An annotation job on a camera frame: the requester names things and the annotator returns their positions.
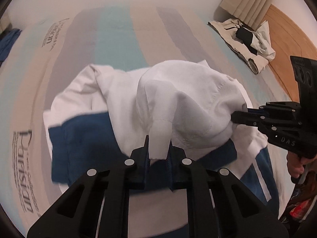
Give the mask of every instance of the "person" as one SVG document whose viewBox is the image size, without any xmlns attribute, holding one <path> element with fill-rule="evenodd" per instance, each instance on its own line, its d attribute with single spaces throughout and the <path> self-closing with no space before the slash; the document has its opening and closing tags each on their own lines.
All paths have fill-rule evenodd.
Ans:
<svg viewBox="0 0 317 238">
<path fill-rule="evenodd" d="M 289 174 L 298 178 L 301 174 L 304 173 L 304 165 L 313 163 L 311 168 L 317 169 L 317 155 L 313 159 L 308 159 L 305 157 L 300 158 L 297 154 L 288 151 L 287 153 L 287 169 Z"/>
</svg>

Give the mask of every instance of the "wooden board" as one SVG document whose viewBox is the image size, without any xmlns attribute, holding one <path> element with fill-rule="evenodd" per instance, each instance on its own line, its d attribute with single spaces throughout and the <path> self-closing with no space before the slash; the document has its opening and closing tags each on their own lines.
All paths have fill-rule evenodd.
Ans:
<svg viewBox="0 0 317 238">
<path fill-rule="evenodd" d="M 272 48 L 276 51 L 276 57 L 269 66 L 290 98 L 299 102 L 290 56 L 317 60 L 317 49 L 305 33 L 274 5 L 269 7 L 263 20 L 268 21 Z"/>
</svg>

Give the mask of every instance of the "circular hole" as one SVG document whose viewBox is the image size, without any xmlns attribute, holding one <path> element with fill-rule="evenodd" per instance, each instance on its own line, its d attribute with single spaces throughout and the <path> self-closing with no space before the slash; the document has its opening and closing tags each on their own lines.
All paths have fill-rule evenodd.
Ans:
<svg viewBox="0 0 317 238">
<path fill-rule="evenodd" d="M 312 77 L 310 76 L 309 72 L 306 72 L 306 78 L 307 78 L 308 86 L 312 87 L 313 81 L 312 81 Z"/>
<path fill-rule="evenodd" d="M 298 77 L 298 71 L 297 71 L 297 68 L 296 68 L 296 67 L 294 67 L 293 69 L 294 69 L 294 75 L 295 75 L 295 77 L 297 78 L 297 77 Z"/>
<path fill-rule="evenodd" d="M 301 78 L 302 82 L 305 83 L 305 75 L 302 68 L 299 68 L 299 77 Z"/>
</svg>

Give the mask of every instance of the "bed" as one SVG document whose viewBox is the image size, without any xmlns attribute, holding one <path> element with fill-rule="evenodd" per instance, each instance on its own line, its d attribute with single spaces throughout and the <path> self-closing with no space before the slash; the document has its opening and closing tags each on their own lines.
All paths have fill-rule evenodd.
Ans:
<svg viewBox="0 0 317 238">
<path fill-rule="evenodd" d="M 65 8 L 65 0 L 54 0 L 24 22 L 22 1 L 9 7 L 23 31 L 0 69 L 0 203 L 23 235 L 64 189 L 51 181 L 43 110 L 88 63 L 133 70 L 170 59 L 206 60 L 243 84 L 254 108 L 290 100 L 274 68 L 254 75 L 207 26 L 214 17 L 210 0 L 67 0 Z M 285 151 L 269 151 L 274 169 L 286 165 Z M 286 169 L 275 174 L 281 183 L 289 179 Z M 284 189 L 289 198 L 293 187 Z"/>
</svg>

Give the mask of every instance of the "blue and white garment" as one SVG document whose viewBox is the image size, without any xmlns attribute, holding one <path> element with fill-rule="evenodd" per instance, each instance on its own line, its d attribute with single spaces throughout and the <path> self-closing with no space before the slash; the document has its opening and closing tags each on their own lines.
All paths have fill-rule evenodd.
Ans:
<svg viewBox="0 0 317 238">
<path fill-rule="evenodd" d="M 196 102 L 199 101 L 197 95 L 191 91 L 203 88 L 205 92 L 198 93 L 200 98 L 207 96 L 214 104 L 222 106 L 221 110 L 214 107 L 212 111 L 209 111 L 214 118 L 210 120 L 206 117 L 206 121 L 211 121 L 214 129 L 217 126 L 222 126 L 222 129 L 219 128 L 216 133 L 207 133 L 207 130 L 200 134 L 199 130 L 187 126 L 188 132 L 192 133 L 192 136 L 188 138 L 186 136 L 188 133 L 182 134 L 180 130 L 183 130 L 183 122 L 175 123 L 178 115 L 182 114 L 177 109 L 180 101 L 171 95 L 173 90 L 167 90 L 170 103 L 176 101 L 176 106 L 172 108 L 175 109 L 174 118 L 169 122 L 172 122 L 171 125 L 178 124 L 178 129 L 173 127 L 169 140 L 172 139 L 174 146 L 182 147 L 187 157 L 199 161 L 207 169 L 218 170 L 221 167 L 227 167 L 278 217 L 279 193 L 267 150 L 267 140 L 258 132 L 257 128 L 234 126 L 230 121 L 230 114 L 239 110 L 239 107 L 240 110 L 244 110 L 246 104 L 248 107 L 252 107 L 244 88 L 236 80 L 210 69 L 206 62 L 196 64 L 167 61 L 162 64 L 158 67 L 132 72 L 114 70 L 110 66 L 89 65 L 65 91 L 56 96 L 51 110 L 47 110 L 43 114 L 47 141 L 52 155 L 52 180 L 71 185 L 90 168 L 103 171 L 115 161 L 128 158 L 133 149 L 143 145 L 146 134 L 150 134 L 151 137 L 153 122 L 155 122 L 152 121 L 150 127 L 144 127 L 144 122 L 143 125 L 138 124 L 136 119 L 131 119 L 131 117 L 133 118 L 139 112 L 145 112 L 147 108 L 151 107 L 154 109 L 145 113 L 150 114 L 149 119 L 157 117 L 157 113 L 153 113 L 153 111 L 159 107 L 153 105 L 155 102 L 162 101 L 159 97 L 162 89 L 165 99 L 166 87 L 170 83 L 177 87 L 176 93 L 181 91 L 182 102 L 186 100 L 186 96 L 191 96 L 190 99 Z M 167 85 L 165 83 L 160 86 L 162 81 L 166 81 L 164 79 L 166 73 L 172 77 Z M 157 76 L 160 77 L 158 85 L 157 79 L 155 79 Z M 209 89 L 205 88 L 202 76 L 207 76 L 206 80 L 212 82 Z M 143 82 L 150 85 L 142 86 L 142 80 L 146 80 Z M 140 89 L 147 92 L 144 108 L 141 108 L 140 99 L 142 97 L 137 97 Z M 195 111 L 186 112 L 190 119 L 196 117 L 192 114 L 199 114 L 199 110 L 205 110 L 202 104 L 198 102 L 197 104 L 200 107 L 195 108 Z M 170 116 L 170 112 L 162 113 L 164 108 L 158 112 L 159 118 L 157 119 L 160 121 L 166 121 L 166 117 Z M 165 122 L 163 125 L 159 125 L 159 129 L 166 128 L 164 124 Z M 195 140 L 192 141 L 193 138 L 201 141 L 201 144 L 208 144 L 209 147 L 191 146 L 196 144 Z M 152 159 L 155 160 L 150 166 L 146 189 L 131 192 L 129 237 L 188 236 L 186 192 L 183 190 L 172 192 L 168 189 L 164 155 L 160 158 L 160 153 L 160 151 L 159 155 L 152 153 Z"/>
</svg>

